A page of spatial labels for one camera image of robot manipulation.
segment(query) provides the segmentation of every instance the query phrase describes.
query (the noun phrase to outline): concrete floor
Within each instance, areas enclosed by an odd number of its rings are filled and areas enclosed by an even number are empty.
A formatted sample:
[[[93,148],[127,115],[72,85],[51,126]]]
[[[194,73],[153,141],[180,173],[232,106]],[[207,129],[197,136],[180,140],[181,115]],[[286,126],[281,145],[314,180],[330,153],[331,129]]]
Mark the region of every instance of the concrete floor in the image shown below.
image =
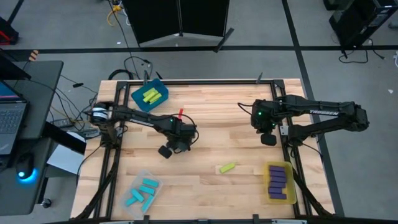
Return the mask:
[[[7,18],[17,0],[1,1],[0,16]],[[321,0],[288,0],[301,46],[332,46],[333,31],[328,18],[331,12]],[[4,49],[87,49],[126,47],[118,27],[106,23],[109,6],[90,0],[25,1],[13,26],[21,41]],[[398,20],[398,14],[389,20]],[[122,22],[130,47],[137,47],[130,27]],[[226,45],[293,46],[284,9],[280,0],[231,0],[228,27],[235,32]],[[375,45],[397,45],[398,31],[384,24],[373,36]],[[155,46],[213,45],[209,40],[172,39]],[[398,107],[398,68],[392,56],[395,50],[379,51],[381,60],[369,52],[367,64],[339,63],[338,51],[303,52],[308,76],[316,100],[355,101],[368,111],[371,125],[361,133],[337,131],[326,134],[337,187],[347,217],[398,220],[396,188],[398,158],[393,122]],[[154,63],[154,70],[164,78],[301,78],[294,51],[221,51],[138,53]],[[62,74],[98,89],[100,81],[123,67],[128,53],[40,54],[39,60],[62,60]],[[350,55],[350,60],[363,60],[364,52]],[[144,67],[138,63],[142,72]],[[78,108],[88,104],[92,93],[61,78],[58,85]],[[45,223],[66,220],[75,194],[74,178],[49,182],[46,197],[54,205],[44,210],[35,207],[32,214],[0,217],[0,223]]]

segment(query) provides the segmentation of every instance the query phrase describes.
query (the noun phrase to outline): black desk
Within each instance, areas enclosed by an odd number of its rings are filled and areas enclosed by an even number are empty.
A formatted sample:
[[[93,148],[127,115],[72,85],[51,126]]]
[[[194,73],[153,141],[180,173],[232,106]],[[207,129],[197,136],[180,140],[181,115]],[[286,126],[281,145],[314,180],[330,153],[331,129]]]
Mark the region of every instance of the black desk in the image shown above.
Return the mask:
[[[16,62],[23,67],[25,62]],[[31,80],[56,89],[63,62],[30,62],[25,71]],[[14,86],[16,81],[7,81]],[[25,215],[32,212],[34,204],[40,203],[44,195],[48,178],[45,177],[47,160],[55,147],[55,141],[72,150],[84,154],[86,144],[71,137],[66,132],[46,122],[54,92],[40,84],[19,80],[15,89],[29,101],[29,109],[24,127],[18,137],[15,158],[30,151],[34,155],[36,180],[32,183],[21,183],[17,179],[15,162],[0,173],[0,215]]]

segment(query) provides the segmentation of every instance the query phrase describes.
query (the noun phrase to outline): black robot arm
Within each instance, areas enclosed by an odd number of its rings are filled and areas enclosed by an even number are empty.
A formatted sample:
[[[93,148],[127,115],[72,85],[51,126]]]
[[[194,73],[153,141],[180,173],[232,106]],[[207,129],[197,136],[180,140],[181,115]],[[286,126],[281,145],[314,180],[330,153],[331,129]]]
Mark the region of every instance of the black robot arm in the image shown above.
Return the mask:
[[[369,126],[366,111],[354,102],[325,102],[306,100],[301,96],[287,95],[275,101],[256,100],[252,106],[251,125],[262,133],[263,144],[274,146],[276,137],[272,130],[283,125],[282,120],[303,114],[319,114],[336,118],[308,126],[291,125],[288,127],[289,144],[301,146],[309,136],[327,133],[340,129],[348,131],[364,131]]]
[[[117,138],[118,132],[115,124],[120,121],[128,121],[154,128],[167,138],[166,146],[159,149],[159,153],[169,158],[174,153],[190,151],[192,139],[197,132],[195,123],[185,124],[176,116],[153,114],[130,109],[126,106],[112,106],[113,103],[97,103],[90,114],[90,123],[99,127],[104,143],[120,144]]]

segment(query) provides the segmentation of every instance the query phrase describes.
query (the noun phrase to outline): wooden tabletop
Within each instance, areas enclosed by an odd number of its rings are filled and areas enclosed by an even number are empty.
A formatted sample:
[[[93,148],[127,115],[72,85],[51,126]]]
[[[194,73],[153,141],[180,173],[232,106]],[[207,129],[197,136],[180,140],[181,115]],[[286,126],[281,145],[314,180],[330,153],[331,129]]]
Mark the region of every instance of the wooden tabletop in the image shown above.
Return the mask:
[[[304,96],[299,79],[286,79],[287,94]],[[116,81],[102,81],[98,101],[113,101]],[[132,93],[139,86],[133,86]],[[263,168],[268,161],[283,161],[282,147],[265,146],[250,125],[250,117],[237,102],[252,104],[255,99],[271,100],[268,85],[171,85],[169,99],[151,113],[172,114],[183,108],[197,124],[199,140],[189,152],[164,159],[158,148],[166,143],[164,135],[154,129],[128,123],[123,136],[112,219],[132,220],[120,206],[122,194],[135,175],[146,169],[164,186],[147,212],[151,220],[292,218],[291,205],[270,204],[264,196]],[[129,107],[137,108],[129,99]],[[308,115],[293,118],[295,124],[311,123]],[[85,156],[99,146],[100,139],[88,142]],[[306,144],[318,149],[316,140]],[[320,156],[302,146],[299,148],[307,186],[329,212],[334,212]],[[104,149],[99,149],[83,165],[76,190],[71,217],[77,216],[98,189]],[[237,166],[220,174],[219,168],[230,162]],[[304,212],[301,192],[297,188],[300,210]],[[108,192],[104,194],[104,215]]]

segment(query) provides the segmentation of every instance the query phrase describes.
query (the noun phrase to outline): laptop keyboard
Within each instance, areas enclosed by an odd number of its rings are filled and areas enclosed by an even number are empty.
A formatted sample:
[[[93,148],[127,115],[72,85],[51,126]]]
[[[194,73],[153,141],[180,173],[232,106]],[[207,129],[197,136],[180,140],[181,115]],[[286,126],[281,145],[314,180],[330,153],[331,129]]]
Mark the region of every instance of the laptop keyboard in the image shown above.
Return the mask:
[[[0,110],[0,134],[16,133],[23,110]]]

